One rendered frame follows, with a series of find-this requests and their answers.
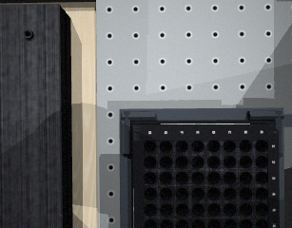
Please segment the grey perforated breadboard table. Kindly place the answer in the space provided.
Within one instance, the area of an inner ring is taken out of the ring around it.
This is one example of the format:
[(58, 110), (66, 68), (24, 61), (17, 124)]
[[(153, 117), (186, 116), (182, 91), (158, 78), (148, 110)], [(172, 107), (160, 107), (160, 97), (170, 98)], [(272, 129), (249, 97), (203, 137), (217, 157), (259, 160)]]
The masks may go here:
[(120, 228), (119, 109), (292, 114), (292, 0), (96, 2), (98, 228)]

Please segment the black microplate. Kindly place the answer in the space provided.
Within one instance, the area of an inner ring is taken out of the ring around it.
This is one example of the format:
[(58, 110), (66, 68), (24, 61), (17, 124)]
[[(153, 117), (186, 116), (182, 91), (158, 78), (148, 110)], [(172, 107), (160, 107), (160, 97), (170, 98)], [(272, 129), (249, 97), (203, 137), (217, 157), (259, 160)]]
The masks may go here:
[(131, 228), (280, 228), (276, 121), (131, 121)]

